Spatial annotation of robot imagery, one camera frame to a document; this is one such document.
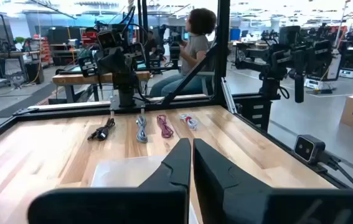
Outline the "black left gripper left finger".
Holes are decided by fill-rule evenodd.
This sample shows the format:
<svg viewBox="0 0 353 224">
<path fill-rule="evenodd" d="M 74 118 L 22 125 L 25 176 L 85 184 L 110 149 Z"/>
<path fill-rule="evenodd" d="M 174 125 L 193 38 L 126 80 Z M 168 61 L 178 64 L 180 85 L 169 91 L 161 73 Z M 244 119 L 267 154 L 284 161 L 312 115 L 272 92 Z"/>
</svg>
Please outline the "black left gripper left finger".
<svg viewBox="0 0 353 224">
<path fill-rule="evenodd" d="M 187 224 L 191 144 L 180 139 L 137 187 L 65 188 L 31 202 L 28 224 Z"/>
</svg>

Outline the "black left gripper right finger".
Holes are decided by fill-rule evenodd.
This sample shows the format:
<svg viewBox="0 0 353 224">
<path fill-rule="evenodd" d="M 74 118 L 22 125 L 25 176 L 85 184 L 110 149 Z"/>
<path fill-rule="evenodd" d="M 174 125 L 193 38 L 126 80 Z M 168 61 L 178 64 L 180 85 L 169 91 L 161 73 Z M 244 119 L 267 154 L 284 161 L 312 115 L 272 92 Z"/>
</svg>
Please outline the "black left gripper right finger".
<svg viewBox="0 0 353 224">
<path fill-rule="evenodd" d="M 195 139 L 193 148 L 204 223 L 353 224 L 353 189 L 270 187 L 202 139 Z"/>
</svg>

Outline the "white USB-C cable red tie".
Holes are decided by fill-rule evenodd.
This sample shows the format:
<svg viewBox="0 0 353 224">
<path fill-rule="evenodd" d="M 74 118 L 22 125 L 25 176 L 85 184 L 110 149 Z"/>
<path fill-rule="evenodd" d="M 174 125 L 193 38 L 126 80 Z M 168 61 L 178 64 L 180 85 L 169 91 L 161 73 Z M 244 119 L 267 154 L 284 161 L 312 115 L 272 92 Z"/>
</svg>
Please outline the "white USB-C cable red tie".
<svg viewBox="0 0 353 224">
<path fill-rule="evenodd" d="M 181 114 L 180 119 L 183 120 L 190 129 L 197 129 L 198 121 L 194 119 L 190 114 Z"/>
</svg>

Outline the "clear plastic bin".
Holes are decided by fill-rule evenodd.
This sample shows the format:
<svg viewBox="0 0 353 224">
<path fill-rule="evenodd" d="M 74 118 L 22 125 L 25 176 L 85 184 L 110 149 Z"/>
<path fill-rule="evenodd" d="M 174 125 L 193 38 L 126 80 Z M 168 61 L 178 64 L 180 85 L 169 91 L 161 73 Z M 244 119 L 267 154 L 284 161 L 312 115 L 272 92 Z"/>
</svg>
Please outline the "clear plastic bin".
<svg viewBox="0 0 353 224">
<path fill-rule="evenodd" d="M 90 187 L 137 187 L 162 165 L 171 174 L 172 168 L 162 163 L 165 158 L 166 155 L 101 161 Z"/>
</svg>

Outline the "grey chair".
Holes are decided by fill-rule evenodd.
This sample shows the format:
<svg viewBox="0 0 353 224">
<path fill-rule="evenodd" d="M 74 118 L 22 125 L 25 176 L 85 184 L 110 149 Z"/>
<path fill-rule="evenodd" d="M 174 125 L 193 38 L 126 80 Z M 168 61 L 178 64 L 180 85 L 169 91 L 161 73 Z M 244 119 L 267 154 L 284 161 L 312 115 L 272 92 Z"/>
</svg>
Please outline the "grey chair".
<svg viewBox="0 0 353 224">
<path fill-rule="evenodd" d="M 215 72 L 198 72 L 197 77 L 202 82 L 202 92 L 207 96 L 214 94 L 214 76 Z"/>
</svg>

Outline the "person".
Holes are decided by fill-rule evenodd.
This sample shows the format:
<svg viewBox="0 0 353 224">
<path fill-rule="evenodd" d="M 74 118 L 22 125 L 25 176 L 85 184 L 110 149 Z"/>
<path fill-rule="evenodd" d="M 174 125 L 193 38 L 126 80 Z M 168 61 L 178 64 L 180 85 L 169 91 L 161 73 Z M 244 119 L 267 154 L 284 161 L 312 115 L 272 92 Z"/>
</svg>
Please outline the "person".
<svg viewBox="0 0 353 224">
<path fill-rule="evenodd" d="M 181 71 L 155 83 L 149 93 L 150 97 L 166 96 L 173 92 L 184 77 L 205 57 L 210 48 L 207 36 L 213 33 L 216 23 L 216 15 L 209 9 L 198 8 L 190 12 L 186 20 L 189 40 L 184 40 L 179 45 Z"/>
</svg>

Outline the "black background robot arms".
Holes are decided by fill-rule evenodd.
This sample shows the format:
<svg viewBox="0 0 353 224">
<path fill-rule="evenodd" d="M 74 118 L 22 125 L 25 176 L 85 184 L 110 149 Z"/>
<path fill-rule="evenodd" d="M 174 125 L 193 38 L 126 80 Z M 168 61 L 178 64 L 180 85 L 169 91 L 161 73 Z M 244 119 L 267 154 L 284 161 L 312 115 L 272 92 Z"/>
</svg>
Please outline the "black background robot arms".
<svg viewBox="0 0 353 224">
<path fill-rule="evenodd" d="M 267 48 L 258 49 L 244 42 L 236 45 L 235 67 L 259 72 L 259 80 L 262 81 L 259 94 L 267 98 L 283 95 L 288 99 L 289 93 L 280 82 L 292 75 L 294 100 L 302 103 L 305 78 L 319 71 L 320 67 L 331 64 L 331 42 L 303 37 L 300 26 L 282 27 L 279 32 L 263 32 L 261 39 Z"/>
</svg>

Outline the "wooden background workbench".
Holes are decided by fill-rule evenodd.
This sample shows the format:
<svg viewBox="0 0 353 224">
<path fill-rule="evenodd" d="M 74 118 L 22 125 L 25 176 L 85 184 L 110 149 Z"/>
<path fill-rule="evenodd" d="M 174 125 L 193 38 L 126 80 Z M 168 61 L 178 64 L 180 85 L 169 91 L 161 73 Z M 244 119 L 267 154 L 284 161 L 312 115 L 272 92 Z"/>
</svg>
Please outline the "wooden background workbench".
<svg viewBox="0 0 353 224">
<path fill-rule="evenodd" d="M 150 79 L 150 72 L 137 72 L 136 73 L 141 82 L 148 82 Z M 107 73 L 100 77 L 102 83 L 113 83 L 112 74 Z M 82 73 L 55 75 L 52 77 L 52 82 L 57 86 L 64 86 L 66 92 L 67 103 L 76 103 L 74 85 L 97 85 L 98 77 L 84 77 Z"/>
</svg>

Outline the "black table frame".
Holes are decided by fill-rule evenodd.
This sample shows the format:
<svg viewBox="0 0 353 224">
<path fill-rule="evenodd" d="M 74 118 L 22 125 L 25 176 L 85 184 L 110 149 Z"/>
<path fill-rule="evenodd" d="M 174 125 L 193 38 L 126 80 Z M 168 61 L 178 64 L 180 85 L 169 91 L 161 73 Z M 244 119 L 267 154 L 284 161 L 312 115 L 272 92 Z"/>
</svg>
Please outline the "black table frame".
<svg viewBox="0 0 353 224">
<path fill-rule="evenodd" d="M 227 36 L 230 0 L 219 0 L 216 43 L 203 59 L 207 62 L 216 57 L 215 87 L 211 97 L 190 96 L 179 98 L 178 91 L 149 103 L 144 108 L 146 116 L 163 112 L 167 121 L 176 129 L 179 138 L 190 138 L 194 131 L 180 119 L 181 112 L 191 113 L 199 120 L 197 133 L 206 132 L 207 137 L 216 141 L 217 147 L 232 162 L 263 182 L 274 185 L 277 180 L 284 187 L 296 187 L 308 182 L 318 188 L 322 179 L 333 186 L 346 189 L 348 186 L 327 172 L 327 168 L 340 171 L 352 184 L 350 176 L 340 165 L 337 156 L 330 156 L 326 162 L 310 165 L 301 160 L 281 141 L 253 124 L 242 115 L 233 112 L 230 106 L 234 101 L 252 100 L 255 94 L 231 95 L 226 86 Z"/>
</svg>

